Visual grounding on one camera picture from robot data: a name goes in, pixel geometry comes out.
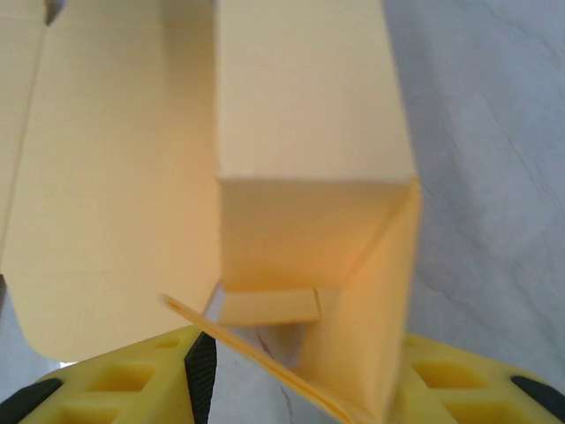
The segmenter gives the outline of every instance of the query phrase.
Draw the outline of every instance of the black rubber strip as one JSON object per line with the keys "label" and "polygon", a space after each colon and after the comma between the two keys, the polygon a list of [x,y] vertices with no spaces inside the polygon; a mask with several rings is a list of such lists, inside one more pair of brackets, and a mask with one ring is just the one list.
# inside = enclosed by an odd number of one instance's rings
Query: black rubber strip
{"label": "black rubber strip", "polygon": [[536,382],[521,375],[514,375],[510,377],[510,380],[557,420],[565,422],[565,396],[559,391],[547,384]]}
{"label": "black rubber strip", "polygon": [[186,382],[194,424],[207,424],[218,359],[215,340],[202,332],[185,356]]}
{"label": "black rubber strip", "polygon": [[61,380],[49,378],[18,390],[0,404],[0,424],[18,424],[62,385]]}

